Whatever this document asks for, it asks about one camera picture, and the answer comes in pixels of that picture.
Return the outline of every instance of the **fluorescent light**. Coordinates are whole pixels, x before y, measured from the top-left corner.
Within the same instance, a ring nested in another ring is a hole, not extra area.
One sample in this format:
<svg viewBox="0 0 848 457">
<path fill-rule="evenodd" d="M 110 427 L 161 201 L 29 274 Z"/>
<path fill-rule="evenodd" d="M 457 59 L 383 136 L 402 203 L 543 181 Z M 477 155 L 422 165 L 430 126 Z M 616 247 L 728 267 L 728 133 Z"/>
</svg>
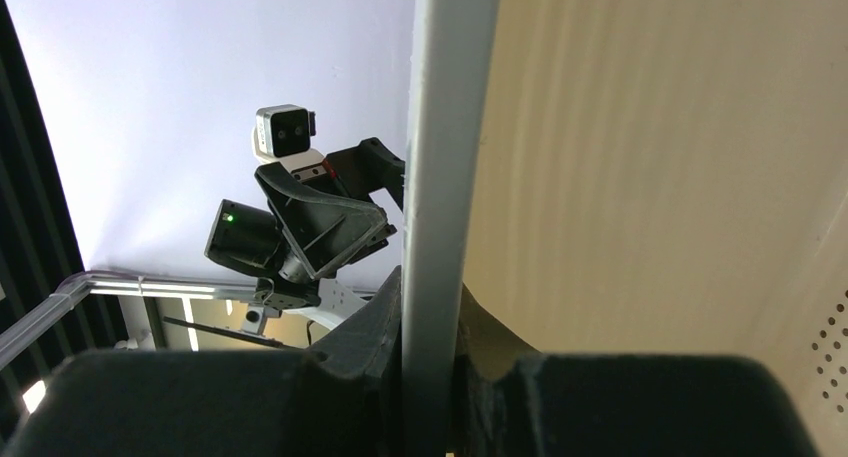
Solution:
<svg viewBox="0 0 848 457">
<path fill-rule="evenodd" d="M 200 300 L 212 300 L 215 298 L 212 294 L 192 294 L 186 292 L 158 292 L 155 290 L 146 291 L 144 290 L 144 297 L 163 297 L 163 298 L 173 298 L 173 299 L 200 299 Z M 91 294 L 99 294 L 99 295 L 134 295 L 141 297 L 142 293 L 138 290 L 120 290 L 120 289 L 91 289 L 89 292 Z"/>
<path fill-rule="evenodd" d="M 95 287 L 117 287 L 119 289 L 137 289 L 138 284 L 134 282 L 95 282 Z M 199 285 L 184 284 L 148 284 L 141 283 L 142 290 L 172 290 L 175 292 L 215 292 L 214 287 L 203 287 Z"/>
<path fill-rule="evenodd" d="M 183 312 L 186 315 L 186 322 L 193 324 L 194 313 L 191 311 L 191 299 L 183 298 Z M 188 344 L 191 346 L 191 350 L 195 352 L 200 349 L 197 345 L 197 331 L 194 329 L 188 329 Z"/>
<path fill-rule="evenodd" d="M 30 414 L 38 408 L 38 404 L 41 403 L 41 399 L 44 398 L 45 393 L 47 393 L 47 386 L 44 385 L 43 380 L 34 383 L 29 390 L 24 392 L 24 405 L 26 405 Z"/>
</svg>

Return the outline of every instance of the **black plastic part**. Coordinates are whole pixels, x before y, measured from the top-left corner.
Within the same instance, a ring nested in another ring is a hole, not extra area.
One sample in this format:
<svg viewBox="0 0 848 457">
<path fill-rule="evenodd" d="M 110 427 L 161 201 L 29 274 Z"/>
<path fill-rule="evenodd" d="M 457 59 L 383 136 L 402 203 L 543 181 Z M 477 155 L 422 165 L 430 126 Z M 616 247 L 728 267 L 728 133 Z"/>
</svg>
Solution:
<svg viewBox="0 0 848 457">
<path fill-rule="evenodd" d="M 206 257 L 252 277 L 272 278 L 285 257 L 285 241 L 268 211 L 221 201 L 206 242 Z"/>
<path fill-rule="evenodd" d="M 389 241 L 386 240 L 389 236 L 397 233 L 397 228 L 394 225 L 387 225 L 383 228 L 383 231 L 373 237 L 368 241 L 365 247 L 359 249 L 359 252 L 354 254 L 353 257 L 347 262 L 348 264 L 356 263 L 365 257 L 377 252 L 378 250 L 382 250 L 389 245 Z"/>
<path fill-rule="evenodd" d="M 735 357 L 528 356 L 498 382 L 467 359 L 459 455 L 813 456 L 786 394 Z"/>
<path fill-rule="evenodd" d="M 256 180 L 290 252 L 313 281 L 347 264 L 388 226 L 379 206 L 302 185 L 278 163 L 256 169 Z"/>
<path fill-rule="evenodd" d="M 306 109 L 277 112 L 271 116 L 271 141 L 275 157 L 306 152 L 315 135 L 315 113 Z"/>
<path fill-rule="evenodd" d="M 323 167 L 323 166 L 322 166 L 322 164 L 318 164 L 316 166 L 313 166 L 312 167 L 313 172 L 317 171 L 318 167 Z M 344 193 L 344 191 L 338 185 L 336 180 L 334 180 L 333 177 L 329 173 L 324 173 L 324 174 L 314 176 L 314 177 L 311 177 L 311 178 L 308 178 L 308 179 L 305 179 L 305 180 L 300 180 L 298 177 L 295 177 L 295 180 L 297 180 L 298 182 L 302 183 L 303 185 L 305 185 L 307 187 L 311 187 L 311 188 L 317 190 L 318 192 L 323 192 L 325 194 L 330 194 L 330 195 L 338 195 L 340 197 L 349 197 L 346 193 Z"/>
<path fill-rule="evenodd" d="M 308 351 L 87 354 L 4 455 L 399 455 L 399 337 L 395 270 Z"/>
<path fill-rule="evenodd" d="M 356 147 L 333 152 L 326 161 L 350 197 L 364 200 L 372 192 L 385 188 L 398 208 L 403 209 L 406 163 L 380 139 L 372 137 Z"/>
</svg>

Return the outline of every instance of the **camera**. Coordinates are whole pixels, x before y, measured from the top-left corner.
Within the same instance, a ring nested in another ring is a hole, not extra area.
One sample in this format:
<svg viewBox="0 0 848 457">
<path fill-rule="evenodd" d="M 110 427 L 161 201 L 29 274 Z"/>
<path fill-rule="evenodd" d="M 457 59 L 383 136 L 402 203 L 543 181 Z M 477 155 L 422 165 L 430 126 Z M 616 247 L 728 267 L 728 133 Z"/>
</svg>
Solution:
<svg viewBox="0 0 848 457">
<path fill-rule="evenodd" d="M 278 105 L 256 111 L 256 144 L 275 158 L 306 152 L 315 135 L 315 112 L 296 105 Z"/>
</svg>

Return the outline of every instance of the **ventilation holes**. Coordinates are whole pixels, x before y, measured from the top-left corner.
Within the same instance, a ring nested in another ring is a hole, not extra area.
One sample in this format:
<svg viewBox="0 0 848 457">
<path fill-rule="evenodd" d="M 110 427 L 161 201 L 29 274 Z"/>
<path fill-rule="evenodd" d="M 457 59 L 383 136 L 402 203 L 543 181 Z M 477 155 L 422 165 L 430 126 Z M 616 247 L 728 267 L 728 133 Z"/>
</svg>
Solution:
<svg viewBox="0 0 848 457">
<path fill-rule="evenodd" d="M 848 290 L 845 291 L 845 297 L 848 297 Z M 837 329 L 842 329 L 842 335 L 844 337 L 848 337 L 848 326 L 843 327 L 846 324 L 846 322 L 840 322 L 839 324 L 841 324 L 841 325 L 837 326 L 837 320 L 839 320 L 839 318 L 842 317 L 840 314 L 845 313 L 846 305 L 848 305 L 848 304 L 843 304 L 843 303 L 836 304 L 835 307 L 836 307 L 837 313 L 827 317 L 827 324 L 835 326 Z M 836 334 L 836 331 L 834 331 L 833 334 L 834 335 L 831 336 L 831 339 L 833 339 L 833 341 L 832 341 L 833 348 L 836 349 L 836 350 L 842 349 L 842 342 L 840 340 L 834 338 L 838 334 Z M 827 338 L 827 331 L 824 330 L 824 329 L 819 330 L 819 337 L 821 337 L 822 339 L 826 339 Z M 820 345 L 827 346 L 828 342 L 827 341 L 825 341 L 825 342 L 813 342 L 811 346 L 812 346 L 813 350 L 815 351 L 815 350 L 819 350 Z M 846 360 L 846 359 L 848 359 L 848 356 L 846 356 L 842 352 L 838 352 L 838 353 L 834 352 L 834 353 L 824 354 L 824 360 L 825 360 L 826 364 L 816 367 L 816 373 L 824 376 L 825 380 L 822 383 L 823 387 L 825 387 L 826 389 L 836 389 L 836 388 L 839 387 L 839 384 L 840 384 L 840 382 L 838 380 L 839 376 L 840 375 L 843 375 L 843 376 L 848 375 L 848 360 Z M 823 389 L 821 395 L 822 395 L 822 398 L 825 399 L 825 400 L 830 399 L 830 393 L 828 392 L 828 390 Z M 845 400 L 848 400 L 848 392 L 846 392 L 844 394 L 844 396 L 845 396 Z M 840 414 L 845 413 L 845 405 L 848 405 L 848 404 L 838 404 L 838 405 L 836 405 L 836 411 L 839 412 Z"/>
</svg>

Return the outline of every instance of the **black curtain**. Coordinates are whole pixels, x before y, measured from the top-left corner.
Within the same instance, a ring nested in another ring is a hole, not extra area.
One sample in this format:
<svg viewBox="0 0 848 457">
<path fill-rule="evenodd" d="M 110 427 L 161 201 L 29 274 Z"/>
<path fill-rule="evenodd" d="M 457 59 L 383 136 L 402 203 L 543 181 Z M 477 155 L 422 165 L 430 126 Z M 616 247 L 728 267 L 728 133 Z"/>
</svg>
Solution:
<svg viewBox="0 0 848 457">
<path fill-rule="evenodd" d="M 62 184 L 20 43 L 0 0 L 0 331 L 83 270 Z M 0 370 L 0 436 L 25 408 L 22 392 L 62 361 L 127 338 L 117 299 L 90 296 Z"/>
</svg>

